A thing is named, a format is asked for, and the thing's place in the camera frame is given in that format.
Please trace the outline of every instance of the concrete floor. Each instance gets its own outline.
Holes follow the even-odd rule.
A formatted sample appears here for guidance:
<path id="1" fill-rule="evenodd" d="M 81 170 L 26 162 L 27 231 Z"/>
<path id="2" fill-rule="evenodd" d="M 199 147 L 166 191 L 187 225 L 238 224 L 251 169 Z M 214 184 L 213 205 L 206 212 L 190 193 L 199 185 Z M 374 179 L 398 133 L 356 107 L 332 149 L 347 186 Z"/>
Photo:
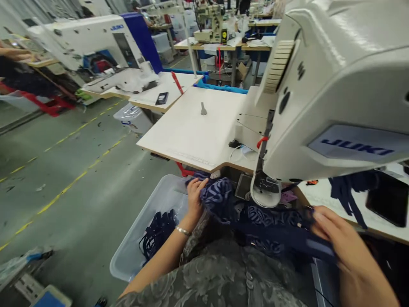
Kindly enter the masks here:
<path id="1" fill-rule="evenodd" d="M 166 66 L 189 69 L 190 60 L 178 57 Z M 78 107 L 57 118 L 42 115 L 0 136 L 0 180 L 7 178 L 0 183 L 0 249 L 8 243 L 0 263 L 36 246 L 53 246 L 56 254 L 36 277 L 59 288 L 73 306 L 93 306 L 100 296 L 115 302 L 126 283 L 111 276 L 112 256 L 159 180 L 180 176 L 174 162 L 152 158 L 113 118 L 126 103 L 110 98 L 86 112 Z"/>

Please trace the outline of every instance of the cloth pile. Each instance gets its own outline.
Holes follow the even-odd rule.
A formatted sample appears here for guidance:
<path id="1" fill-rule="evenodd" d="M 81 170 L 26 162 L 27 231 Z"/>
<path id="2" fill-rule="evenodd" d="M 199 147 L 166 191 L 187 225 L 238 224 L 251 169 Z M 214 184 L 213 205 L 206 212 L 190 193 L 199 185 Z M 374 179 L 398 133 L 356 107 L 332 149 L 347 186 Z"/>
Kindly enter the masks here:
<path id="1" fill-rule="evenodd" d="M 174 210 L 161 214 L 156 212 L 151 224 L 146 228 L 146 233 L 139 241 L 139 249 L 145 256 L 145 266 L 149 260 L 162 247 L 168 237 L 176 228 L 176 218 Z"/>
<path id="2" fill-rule="evenodd" d="M 228 178 L 213 180 L 210 174 L 202 171 L 196 172 L 194 177 L 200 180 L 209 178 L 200 192 L 204 209 L 219 223 L 237 230 L 246 246 L 253 246 L 270 257 L 279 256 L 286 249 L 294 249 L 336 263 L 332 245 L 309 232 L 311 212 L 280 206 L 262 208 L 252 200 L 236 198 Z"/>

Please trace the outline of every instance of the worker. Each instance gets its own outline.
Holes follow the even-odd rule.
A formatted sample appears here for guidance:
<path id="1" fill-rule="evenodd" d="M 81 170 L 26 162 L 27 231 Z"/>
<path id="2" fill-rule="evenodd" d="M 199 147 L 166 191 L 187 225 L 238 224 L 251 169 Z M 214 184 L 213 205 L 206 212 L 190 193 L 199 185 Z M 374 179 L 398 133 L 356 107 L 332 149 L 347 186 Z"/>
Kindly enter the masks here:
<path id="1" fill-rule="evenodd" d="M 52 97 L 58 93 L 58 88 L 21 62 L 31 58 L 32 55 L 29 50 L 0 48 L 1 83 L 11 90 L 20 90 L 36 96 Z"/>
<path id="2" fill-rule="evenodd" d="M 197 178 L 189 183 L 188 212 L 179 223 L 183 231 L 173 231 L 115 306 L 305 306 L 291 291 L 292 271 L 285 259 L 240 247 L 231 239 L 213 241 L 179 266 L 188 235 L 203 212 L 199 196 L 206 183 Z M 354 228 L 326 207 L 315 208 L 314 220 L 311 230 L 329 240 L 339 258 L 342 306 L 398 307 L 394 291 Z"/>

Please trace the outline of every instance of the label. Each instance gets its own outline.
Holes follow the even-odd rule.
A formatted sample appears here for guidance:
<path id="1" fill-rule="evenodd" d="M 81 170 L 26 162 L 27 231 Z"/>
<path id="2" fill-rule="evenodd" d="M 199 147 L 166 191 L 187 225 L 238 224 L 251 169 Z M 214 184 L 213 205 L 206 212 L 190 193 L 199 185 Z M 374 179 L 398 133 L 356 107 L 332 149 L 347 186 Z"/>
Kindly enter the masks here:
<path id="1" fill-rule="evenodd" d="M 334 125 L 308 145 L 327 158 L 379 161 L 397 153 L 409 156 L 409 136 L 385 130 Z"/>
<path id="2" fill-rule="evenodd" d="M 222 45 L 227 44 L 227 29 L 222 30 Z"/>
<path id="3" fill-rule="evenodd" d="M 116 25 L 116 26 L 112 26 L 111 27 L 111 31 L 115 31 L 115 30 L 119 30 L 119 29 L 123 29 L 124 25 Z"/>

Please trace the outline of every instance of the yellow floor line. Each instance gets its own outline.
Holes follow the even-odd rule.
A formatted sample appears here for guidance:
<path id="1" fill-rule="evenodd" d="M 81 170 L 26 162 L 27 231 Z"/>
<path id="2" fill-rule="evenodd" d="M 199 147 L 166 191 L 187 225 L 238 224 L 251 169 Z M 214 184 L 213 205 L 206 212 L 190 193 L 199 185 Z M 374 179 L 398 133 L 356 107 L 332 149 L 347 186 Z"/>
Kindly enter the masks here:
<path id="1" fill-rule="evenodd" d="M 104 112 L 100 113 L 99 115 L 105 114 L 108 110 L 111 110 L 114 106 L 117 106 L 117 105 L 120 104 L 123 100 L 125 100 L 125 99 L 122 99 L 122 100 L 120 100 L 119 102 L 113 104 L 111 107 L 109 107 L 109 108 L 106 109 Z M 94 118 L 91 119 L 89 122 L 87 122 L 87 123 L 85 123 L 84 125 L 82 125 L 81 127 L 79 127 L 77 130 L 71 132 L 71 133 L 70 133 L 69 135 L 67 135 L 65 138 L 59 140 L 59 141 L 58 141 L 57 143 L 55 143 L 53 146 L 51 146 L 51 147 L 47 148 L 46 150 L 44 150 L 44 152 L 46 153 L 47 151 L 50 151 L 54 146 L 56 146 L 56 145 L 58 145 L 58 144 L 64 142 L 64 141 L 65 141 L 66 139 L 68 139 L 70 136 L 73 136 L 73 135 L 76 134 L 78 131 L 80 131 L 81 129 L 85 128 L 87 125 L 89 125 L 91 122 L 95 121 L 97 118 L 98 118 L 98 116 L 97 116 L 97 117 L 94 117 Z M 10 175 L 11 175 L 11 174 L 14 174 L 14 173 L 17 173 L 18 171 L 22 170 L 23 168 L 25 168 L 25 167 L 27 166 L 28 163 L 33 162 L 33 161 L 36 160 L 37 158 L 38 158 L 38 157 L 31 158 L 30 160 L 28 160 L 28 161 L 26 162 L 25 165 L 20 166 L 19 168 L 17 168 L 17 169 L 15 169 L 14 171 L 12 171 L 12 172 L 10 173 Z M 6 179 L 7 179 L 7 177 L 4 177 L 4 178 L 0 179 L 0 183 L 3 182 L 3 181 L 6 180 Z"/>
<path id="2" fill-rule="evenodd" d="M 24 225 L 23 227 L 21 227 L 21 228 L 15 233 L 15 235 L 18 235 L 20 232 L 22 232 L 24 229 L 26 229 L 27 226 L 30 225 L 31 223 L 33 223 L 33 221 L 29 221 L 26 225 Z"/>
<path id="3" fill-rule="evenodd" d="M 9 245 L 10 243 L 9 242 L 7 242 L 6 244 L 4 244 L 2 247 L 0 247 L 0 252 L 7 246 L 7 245 Z"/>
<path id="4" fill-rule="evenodd" d="M 11 173 L 10 173 L 10 175 L 11 174 L 14 174 L 14 173 L 17 173 L 19 170 L 21 170 L 21 169 L 23 169 L 23 168 L 25 168 L 26 166 L 25 165 L 23 165 L 23 166 L 20 166 L 19 168 L 16 168 L 14 171 L 12 171 Z"/>
<path id="5" fill-rule="evenodd" d="M 175 67 L 177 64 L 179 64 L 180 62 L 182 62 L 186 57 L 181 58 L 179 61 L 177 61 L 175 64 L 173 64 L 171 67 L 169 68 L 173 68 Z"/>
<path id="6" fill-rule="evenodd" d="M 127 135 L 122 136 L 122 137 L 119 139 L 119 141 L 116 142 L 107 152 L 108 152 L 108 153 L 111 152 L 111 150 L 112 150 L 115 146 L 118 146 L 126 136 L 127 136 Z M 95 167 L 100 161 L 101 161 L 100 159 L 97 159 L 97 160 L 96 160 L 93 164 L 91 164 L 81 175 L 79 175 L 77 178 L 75 178 L 75 180 L 74 180 L 72 183 L 70 183 L 70 184 L 69 184 L 65 189 L 63 189 L 56 197 L 54 197 L 54 199 L 53 199 L 51 202 L 49 202 L 49 203 L 48 203 L 46 206 L 44 206 L 39 212 L 37 212 L 37 214 L 32 217 L 31 221 L 29 221 L 27 224 L 23 225 L 18 231 L 16 231 L 15 234 L 11 237 L 11 239 L 10 239 L 6 244 L 4 244 L 3 246 L 0 246 L 0 251 L 2 251 L 3 249 L 5 249 L 5 248 L 10 244 L 10 242 L 12 242 L 13 239 L 14 239 L 18 234 L 22 233 L 24 230 L 27 229 L 27 227 L 28 227 L 29 225 L 33 224 L 34 221 L 35 221 L 35 219 L 36 219 L 36 217 L 37 217 L 37 215 L 40 215 L 40 214 L 44 213 L 45 211 L 47 211 L 53 204 L 55 204 L 55 203 L 57 202 L 57 200 L 58 200 L 62 195 L 64 195 L 70 188 L 72 188 L 73 185 L 74 185 L 76 182 L 78 182 L 82 177 L 84 177 L 84 176 L 88 173 L 88 171 L 89 171 L 91 168 Z"/>

